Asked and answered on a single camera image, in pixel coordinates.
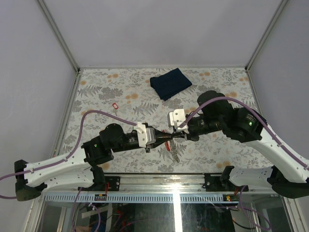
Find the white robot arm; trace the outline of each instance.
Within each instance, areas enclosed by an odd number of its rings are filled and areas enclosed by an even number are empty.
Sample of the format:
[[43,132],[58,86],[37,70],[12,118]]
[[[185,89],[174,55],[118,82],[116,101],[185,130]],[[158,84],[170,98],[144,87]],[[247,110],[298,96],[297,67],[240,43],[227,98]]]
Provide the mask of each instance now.
[[[199,96],[197,102],[202,107],[205,102],[224,96],[215,91],[207,91]],[[272,188],[278,194],[288,198],[309,195],[309,160],[305,159],[277,135],[264,126],[246,108],[233,108],[227,100],[220,100],[201,108],[197,117],[186,115],[183,109],[176,109],[168,114],[168,123],[174,133],[156,130],[147,123],[138,123],[130,133],[124,133],[118,124],[110,124],[99,136],[93,138],[68,155],[57,156],[37,163],[23,160],[15,162],[15,172],[28,171],[16,176],[15,191],[19,201],[38,197],[42,191],[72,189],[83,187],[86,190],[104,190],[103,170],[97,165],[111,161],[112,152],[145,148],[150,152],[162,143],[173,138],[198,141],[199,136],[215,131],[222,131],[232,140],[240,141],[253,147],[264,155],[274,166],[259,169],[243,169],[227,166],[221,176],[215,180],[220,191],[234,190],[235,187],[251,185]],[[41,170],[39,167],[49,165]],[[216,188],[206,187],[206,191]]]

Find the floral tablecloth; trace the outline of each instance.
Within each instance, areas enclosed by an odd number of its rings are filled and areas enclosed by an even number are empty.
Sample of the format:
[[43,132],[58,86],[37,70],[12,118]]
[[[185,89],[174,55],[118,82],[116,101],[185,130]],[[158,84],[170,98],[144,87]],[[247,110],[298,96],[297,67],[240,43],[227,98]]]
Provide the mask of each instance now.
[[[85,69],[73,105],[64,144],[60,154],[74,147],[82,115],[90,110],[102,110],[132,122],[148,122],[158,130],[167,130],[167,114],[178,108],[190,113],[198,107],[197,98],[207,90],[216,90],[236,98],[252,108],[253,94],[246,72],[242,68],[181,68],[193,83],[191,87],[167,101],[160,100],[150,87],[149,79],[172,69]],[[82,141],[98,136],[108,124],[116,122],[106,116],[91,114],[86,117]],[[119,123],[125,132],[132,126]],[[179,163],[173,162],[164,145],[146,153],[144,149],[118,152],[114,160],[102,165],[108,172],[148,173],[213,173],[227,165],[265,167],[271,165],[253,148],[226,138],[221,132],[200,137],[198,142],[175,139]]]

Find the gray wall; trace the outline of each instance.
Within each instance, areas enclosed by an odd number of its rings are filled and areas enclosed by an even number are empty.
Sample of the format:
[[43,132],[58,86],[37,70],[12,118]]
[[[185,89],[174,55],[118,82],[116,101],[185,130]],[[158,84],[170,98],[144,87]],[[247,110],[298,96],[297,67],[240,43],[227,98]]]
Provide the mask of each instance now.
[[[0,1],[0,176],[47,159],[74,72],[35,0]],[[14,196],[15,179],[1,181]],[[0,200],[0,231],[21,232],[31,202]]]
[[[255,61],[251,75],[276,133],[309,159],[309,1],[291,0]],[[299,199],[309,223],[309,197]]]
[[46,0],[81,66],[245,66],[280,0]]

